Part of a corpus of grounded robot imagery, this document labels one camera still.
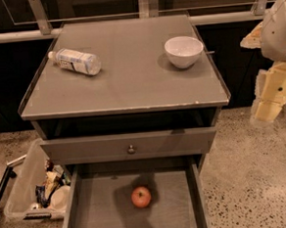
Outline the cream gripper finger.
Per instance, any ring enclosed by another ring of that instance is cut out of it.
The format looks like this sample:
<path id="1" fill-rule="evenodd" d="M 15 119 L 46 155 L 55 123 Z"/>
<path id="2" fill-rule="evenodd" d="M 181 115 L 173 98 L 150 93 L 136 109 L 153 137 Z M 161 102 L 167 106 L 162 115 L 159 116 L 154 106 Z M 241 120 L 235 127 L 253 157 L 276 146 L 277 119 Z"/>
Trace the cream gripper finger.
<path id="1" fill-rule="evenodd" d="M 240 46 L 247 49 L 261 48 L 261 38 L 262 23 L 258 23 L 254 29 L 240 41 Z"/>
<path id="2" fill-rule="evenodd" d="M 275 121 L 286 104 L 286 62 L 275 62 L 268 70 L 258 71 L 255 95 L 252 118 L 263 122 Z"/>

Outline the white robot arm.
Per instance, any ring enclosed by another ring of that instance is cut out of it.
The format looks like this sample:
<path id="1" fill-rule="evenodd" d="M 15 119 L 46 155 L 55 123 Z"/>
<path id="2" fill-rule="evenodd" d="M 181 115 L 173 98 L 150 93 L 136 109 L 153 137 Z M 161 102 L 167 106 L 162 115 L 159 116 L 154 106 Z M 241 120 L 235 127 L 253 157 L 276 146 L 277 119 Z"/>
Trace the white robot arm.
<path id="1" fill-rule="evenodd" d="M 273 61 L 268 70 L 258 71 L 251 115 L 254 120 L 275 121 L 286 104 L 286 0 L 276 0 L 240 46 L 260 48 L 262 56 Z"/>

